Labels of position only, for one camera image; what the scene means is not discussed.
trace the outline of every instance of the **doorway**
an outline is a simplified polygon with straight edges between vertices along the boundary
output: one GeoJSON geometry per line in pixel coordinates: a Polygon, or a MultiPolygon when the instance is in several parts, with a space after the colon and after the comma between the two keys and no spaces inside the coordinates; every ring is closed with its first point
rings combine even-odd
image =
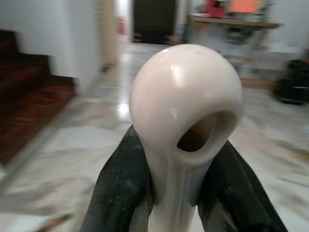
{"type": "Polygon", "coordinates": [[[176,0],[134,0],[133,42],[169,44],[174,34],[176,0]]]}

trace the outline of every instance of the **staircase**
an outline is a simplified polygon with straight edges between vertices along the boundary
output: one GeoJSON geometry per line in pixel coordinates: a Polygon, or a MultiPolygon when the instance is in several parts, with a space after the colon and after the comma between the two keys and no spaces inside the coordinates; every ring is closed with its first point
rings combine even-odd
{"type": "Polygon", "coordinates": [[[0,164],[6,165],[75,94],[70,77],[50,74],[49,57],[20,53],[0,30],[0,164]]]}

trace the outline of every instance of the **white ceramic object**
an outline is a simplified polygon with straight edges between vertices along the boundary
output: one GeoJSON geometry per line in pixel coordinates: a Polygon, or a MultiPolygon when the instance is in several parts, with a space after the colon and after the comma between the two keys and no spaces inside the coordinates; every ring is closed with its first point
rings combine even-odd
{"type": "Polygon", "coordinates": [[[242,111],[240,79],[211,49],[170,47],[141,68],[130,113],[154,184],[151,232],[189,231],[203,177],[242,111]]]}

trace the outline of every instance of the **orange object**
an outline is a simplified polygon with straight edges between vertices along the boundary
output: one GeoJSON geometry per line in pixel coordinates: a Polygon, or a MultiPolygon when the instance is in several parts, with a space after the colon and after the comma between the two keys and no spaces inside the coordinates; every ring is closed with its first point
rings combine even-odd
{"type": "Polygon", "coordinates": [[[231,0],[228,11],[235,13],[254,13],[258,9],[258,0],[231,0]]]}

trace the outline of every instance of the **marble floor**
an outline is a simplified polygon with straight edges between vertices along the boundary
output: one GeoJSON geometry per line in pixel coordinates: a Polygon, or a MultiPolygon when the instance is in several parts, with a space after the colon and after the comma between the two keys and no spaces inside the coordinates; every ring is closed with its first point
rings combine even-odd
{"type": "MultiPolygon", "coordinates": [[[[97,176],[131,124],[135,76],[164,48],[128,46],[116,66],[21,152],[18,168],[0,185],[0,231],[38,232],[67,215],[48,231],[79,230],[97,176]]],[[[307,231],[309,106],[281,104],[266,90],[244,89],[244,97],[245,114],[230,141],[256,172],[287,229],[307,231]]],[[[203,231],[196,215],[191,231],[203,231]]]]}

